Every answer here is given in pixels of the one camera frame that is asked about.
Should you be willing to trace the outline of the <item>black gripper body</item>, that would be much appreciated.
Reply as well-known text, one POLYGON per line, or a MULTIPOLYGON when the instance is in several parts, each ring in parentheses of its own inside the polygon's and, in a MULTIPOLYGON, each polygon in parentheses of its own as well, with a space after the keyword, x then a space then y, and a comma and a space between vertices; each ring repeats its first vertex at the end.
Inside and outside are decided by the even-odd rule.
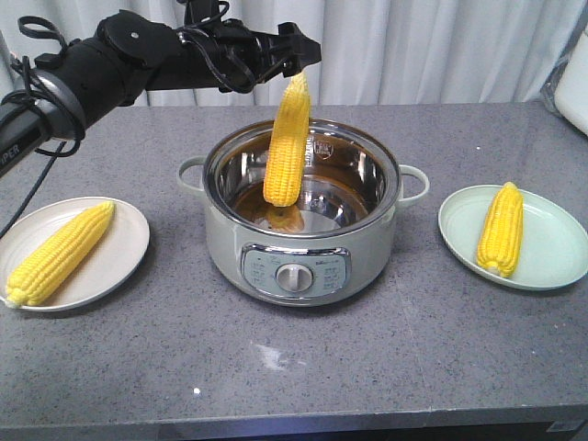
POLYGON ((238 19, 201 21, 203 88, 251 92, 280 74, 280 37, 252 31, 238 19))

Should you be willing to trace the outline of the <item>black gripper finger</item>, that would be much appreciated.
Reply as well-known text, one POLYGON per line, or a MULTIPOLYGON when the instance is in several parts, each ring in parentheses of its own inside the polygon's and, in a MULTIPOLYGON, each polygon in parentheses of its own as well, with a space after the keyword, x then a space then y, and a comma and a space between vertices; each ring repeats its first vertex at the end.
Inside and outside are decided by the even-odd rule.
POLYGON ((304 35, 293 22, 278 25, 277 34, 269 37, 268 55, 271 77, 291 77, 322 60, 320 43, 304 35))

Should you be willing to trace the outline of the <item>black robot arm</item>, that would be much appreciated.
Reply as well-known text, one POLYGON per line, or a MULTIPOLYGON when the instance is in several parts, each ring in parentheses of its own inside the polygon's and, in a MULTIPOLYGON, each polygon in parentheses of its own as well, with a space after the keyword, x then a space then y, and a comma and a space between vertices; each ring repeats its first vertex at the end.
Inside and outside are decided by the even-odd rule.
POLYGON ((272 35, 224 19, 225 1, 185 6, 180 28, 121 10, 101 20, 93 37, 72 41, 44 18, 21 17, 22 34, 56 40, 60 49, 11 62, 19 80, 1 101, 1 172, 49 139, 80 143, 89 127, 145 91, 217 88, 247 94, 322 59, 320 44, 292 22, 272 35))

